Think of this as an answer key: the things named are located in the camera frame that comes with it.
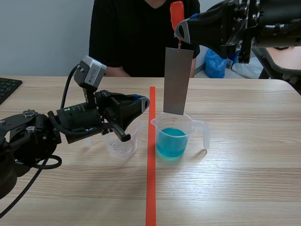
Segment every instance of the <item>white plastic bag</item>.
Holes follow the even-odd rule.
[[[232,70],[251,79],[258,79],[263,66],[256,57],[252,57],[249,64],[234,64]]]

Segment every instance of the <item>measuring cup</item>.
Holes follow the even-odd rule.
[[[161,113],[151,120],[151,124],[156,127],[157,150],[167,157],[183,154],[195,129],[203,131],[203,145],[209,148],[210,130],[204,121],[192,120],[185,114]]]
[[[109,133],[103,136],[104,142],[109,150],[116,156],[127,157],[132,154],[137,149],[137,135],[142,124],[139,121],[132,122],[125,133],[131,135],[131,139],[126,142],[121,142],[115,133]]]

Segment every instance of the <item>blue liquid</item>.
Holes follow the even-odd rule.
[[[166,128],[162,132],[172,136],[185,136],[179,129]],[[177,157],[183,154],[187,145],[187,137],[170,137],[159,133],[157,137],[157,150],[167,157]]]

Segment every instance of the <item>table surface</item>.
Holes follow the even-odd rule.
[[[66,77],[24,81],[0,105],[0,118],[60,106]],[[156,86],[156,114],[163,110],[162,78],[103,78],[101,89],[149,96]],[[84,102],[71,83],[66,106]],[[301,97],[279,80],[191,79],[185,112],[205,120],[210,149],[194,132],[184,155],[156,157],[158,226],[299,226],[301,222]],[[2,226],[143,226],[146,208],[148,111],[138,149],[111,156],[101,135],[57,147],[63,165],[44,170]],[[4,209],[35,173],[18,179],[0,201]]]
[[[288,70],[301,70],[301,46],[285,50],[267,48],[267,52],[276,66]]]

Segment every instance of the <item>robotic arm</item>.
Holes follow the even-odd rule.
[[[240,63],[249,63],[252,41],[255,47],[301,46],[300,0],[249,1],[222,1],[178,24],[176,36],[224,59],[241,45]]]
[[[22,114],[0,120],[0,199],[15,186],[17,177],[30,168],[54,169],[62,164],[61,158],[52,155],[61,143],[60,132],[69,144],[101,133],[114,132],[125,142],[131,139],[125,133],[129,124],[150,105],[148,98],[123,95],[106,90],[96,92],[106,66],[86,56],[74,68],[74,79],[83,88],[86,102],[61,108],[54,115],[26,110]],[[5,136],[10,132],[10,141]],[[54,165],[38,165],[52,158]]]

